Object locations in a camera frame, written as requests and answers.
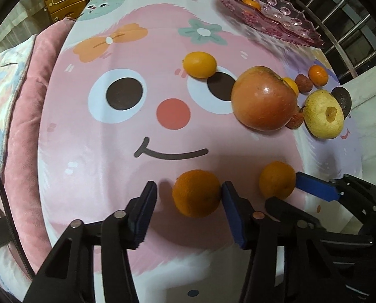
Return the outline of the large orange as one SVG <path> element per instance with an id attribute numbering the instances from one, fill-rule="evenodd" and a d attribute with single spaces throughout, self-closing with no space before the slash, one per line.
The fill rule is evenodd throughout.
<path id="1" fill-rule="evenodd" d="M 242 0 L 242 2 L 244 2 L 244 4 L 252 7 L 253 9 L 256 9 L 258 11 L 261 10 L 261 5 L 259 2 L 255 1 L 255 0 Z"/>

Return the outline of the red apple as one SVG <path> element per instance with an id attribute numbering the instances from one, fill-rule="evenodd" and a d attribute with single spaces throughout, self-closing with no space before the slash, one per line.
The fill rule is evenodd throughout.
<path id="1" fill-rule="evenodd" d="M 258 131 L 276 131 L 292 118 L 297 95 L 272 69 L 255 66 L 235 81 L 231 92 L 234 116 L 243 125 Z"/>

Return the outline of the pink glass fruit plate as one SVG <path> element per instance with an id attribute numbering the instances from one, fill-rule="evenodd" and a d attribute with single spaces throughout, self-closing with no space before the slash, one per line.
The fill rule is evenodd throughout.
<path id="1" fill-rule="evenodd" d="M 219 0 L 242 23 L 274 38 L 303 46 L 321 48 L 324 41 L 303 12 L 285 0 L 255 0 L 258 11 L 242 0 Z"/>

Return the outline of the cartoon pink bedsheet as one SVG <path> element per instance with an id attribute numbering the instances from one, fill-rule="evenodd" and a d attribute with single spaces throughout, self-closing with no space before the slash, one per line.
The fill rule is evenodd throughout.
<path id="1" fill-rule="evenodd" d="M 189 76 L 184 57 L 218 64 Z M 249 254 L 233 241 L 223 209 L 180 214 L 176 179 L 207 170 L 231 181 L 255 208 L 258 175 L 274 160 L 323 180 L 360 176 L 353 120 L 333 140 L 306 127 L 260 133 L 240 124 L 227 94 L 253 66 L 282 77 L 324 65 L 318 50 L 293 46 L 237 22 L 218 0 L 90 0 L 59 53 L 38 143 L 44 224 L 55 243 L 68 224 L 105 219 L 156 182 L 144 242 L 129 261 L 141 302 L 237 302 Z"/>

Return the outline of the small yellow kumquat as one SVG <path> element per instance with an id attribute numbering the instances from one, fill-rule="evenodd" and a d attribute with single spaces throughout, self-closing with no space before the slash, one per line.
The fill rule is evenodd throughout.
<path id="1" fill-rule="evenodd" d="M 290 77 L 283 77 L 283 80 L 292 88 L 296 96 L 298 96 L 300 91 L 296 82 Z"/>

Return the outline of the dark avocado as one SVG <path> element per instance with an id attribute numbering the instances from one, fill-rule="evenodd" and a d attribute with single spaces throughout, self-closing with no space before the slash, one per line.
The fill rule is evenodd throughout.
<path id="1" fill-rule="evenodd" d="M 332 90 L 331 94 L 339 103 L 344 118 L 348 117 L 352 109 L 352 98 L 350 93 L 343 86 L 337 86 Z"/>

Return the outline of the metal railing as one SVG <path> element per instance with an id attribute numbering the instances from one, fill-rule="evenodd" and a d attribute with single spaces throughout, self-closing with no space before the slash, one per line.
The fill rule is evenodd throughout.
<path id="1" fill-rule="evenodd" d="M 376 66 L 376 21 L 359 0 L 286 0 L 312 21 L 341 84 Z"/>

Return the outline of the pink pillow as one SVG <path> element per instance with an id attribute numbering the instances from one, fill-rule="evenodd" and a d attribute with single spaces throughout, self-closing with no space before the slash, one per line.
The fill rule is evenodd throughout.
<path id="1" fill-rule="evenodd" d="M 74 20 L 64 18 L 36 36 L 24 83 L 11 118 L 5 190 L 20 243 L 36 272 L 50 252 L 37 177 L 37 147 L 48 82 Z"/>

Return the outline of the small mandarin right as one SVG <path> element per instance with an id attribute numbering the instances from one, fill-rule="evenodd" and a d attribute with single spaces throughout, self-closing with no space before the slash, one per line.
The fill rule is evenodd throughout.
<path id="1" fill-rule="evenodd" d="M 315 86 L 323 87 L 328 82 L 328 73 L 324 67 L 314 64 L 308 69 L 308 78 Z"/>

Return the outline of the red lychee left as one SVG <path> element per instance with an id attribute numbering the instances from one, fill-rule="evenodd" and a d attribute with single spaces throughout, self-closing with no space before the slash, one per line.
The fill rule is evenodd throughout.
<path id="1" fill-rule="evenodd" d="M 303 109 L 299 106 L 296 107 L 289 122 L 285 125 L 288 129 L 298 129 L 304 122 Z"/>

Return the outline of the small kumquat far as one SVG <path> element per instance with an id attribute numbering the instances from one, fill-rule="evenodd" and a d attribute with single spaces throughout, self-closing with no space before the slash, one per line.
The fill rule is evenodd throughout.
<path id="1" fill-rule="evenodd" d="M 216 73 L 218 64 L 209 53 L 194 51 L 184 57 L 182 67 L 191 77 L 207 79 Z"/>

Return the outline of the yellow pear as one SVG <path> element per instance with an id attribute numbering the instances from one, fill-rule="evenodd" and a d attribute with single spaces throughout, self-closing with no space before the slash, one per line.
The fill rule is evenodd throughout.
<path id="1" fill-rule="evenodd" d="M 316 90 L 306 98 L 303 115 L 308 130 L 318 139 L 334 139 L 343 130 L 344 115 L 341 106 L 326 90 Z"/>

